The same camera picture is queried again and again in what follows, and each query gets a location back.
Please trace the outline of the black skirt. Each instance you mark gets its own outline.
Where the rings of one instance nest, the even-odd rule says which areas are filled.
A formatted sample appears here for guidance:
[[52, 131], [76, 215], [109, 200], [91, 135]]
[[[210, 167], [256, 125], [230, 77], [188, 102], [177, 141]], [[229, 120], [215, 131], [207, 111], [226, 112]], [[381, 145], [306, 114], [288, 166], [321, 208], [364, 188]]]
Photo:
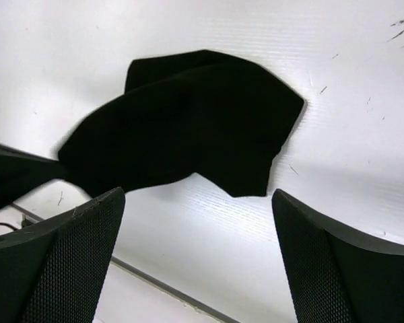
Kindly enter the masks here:
[[57, 152], [90, 196], [192, 174], [232, 197], [265, 196], [304, 99], [266, 68], [211, 50], [136, 59], [124, 93], [85, 117]]

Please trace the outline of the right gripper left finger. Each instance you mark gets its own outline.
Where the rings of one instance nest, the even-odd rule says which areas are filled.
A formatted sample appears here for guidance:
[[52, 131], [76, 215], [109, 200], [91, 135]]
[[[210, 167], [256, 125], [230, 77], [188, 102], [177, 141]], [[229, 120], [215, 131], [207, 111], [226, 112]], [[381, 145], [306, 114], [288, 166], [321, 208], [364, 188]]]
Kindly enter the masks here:
[[115, 188], [0, 236], [0, 322], [93, 322], [124, 208]]

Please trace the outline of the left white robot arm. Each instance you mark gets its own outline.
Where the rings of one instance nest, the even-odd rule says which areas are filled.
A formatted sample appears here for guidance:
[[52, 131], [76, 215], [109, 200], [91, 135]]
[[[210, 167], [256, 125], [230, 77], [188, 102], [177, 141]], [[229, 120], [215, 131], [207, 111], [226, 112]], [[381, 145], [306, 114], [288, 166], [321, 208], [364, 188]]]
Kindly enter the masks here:
[[0, 144], [0, 210], [66, 171], [55, 160]]

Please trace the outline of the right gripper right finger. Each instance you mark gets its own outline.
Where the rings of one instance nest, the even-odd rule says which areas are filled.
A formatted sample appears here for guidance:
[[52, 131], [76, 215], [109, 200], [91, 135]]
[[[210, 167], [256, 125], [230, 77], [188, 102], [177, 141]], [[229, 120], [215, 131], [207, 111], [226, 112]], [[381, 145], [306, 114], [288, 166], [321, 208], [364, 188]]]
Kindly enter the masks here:
[[404, 322], [404, 245], [277, 189], [275, 228], [299, 322]]

